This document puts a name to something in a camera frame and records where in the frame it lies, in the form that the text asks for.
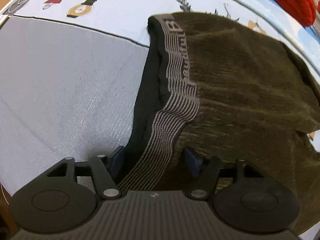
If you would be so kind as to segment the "brown corduroy pants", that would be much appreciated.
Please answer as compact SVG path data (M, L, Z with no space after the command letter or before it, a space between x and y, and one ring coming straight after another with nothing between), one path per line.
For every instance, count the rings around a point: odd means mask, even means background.
M132 134L116 183L121 190L180 186L189 146L204 157L250 161L293 191L294 230L319 222L319 85L284 43L224 17L151 16L150 47Z

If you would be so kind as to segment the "blue white patterned bedding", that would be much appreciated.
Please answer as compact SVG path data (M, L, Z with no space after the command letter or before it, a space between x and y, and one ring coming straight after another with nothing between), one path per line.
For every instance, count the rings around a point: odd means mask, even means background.
M319 74L319 42L297 20L271 0L234 0L268 22Z

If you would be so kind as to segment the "white patterned bed sheet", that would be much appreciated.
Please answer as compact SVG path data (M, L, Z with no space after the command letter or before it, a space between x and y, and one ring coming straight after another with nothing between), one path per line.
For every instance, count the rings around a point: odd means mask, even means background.
M151 15L206 12L254 24L254 30L287 42L268 22L234 0L29 0L12 14L1 14L1 27L11 17L68 24L124 38L148 49L147 21Z

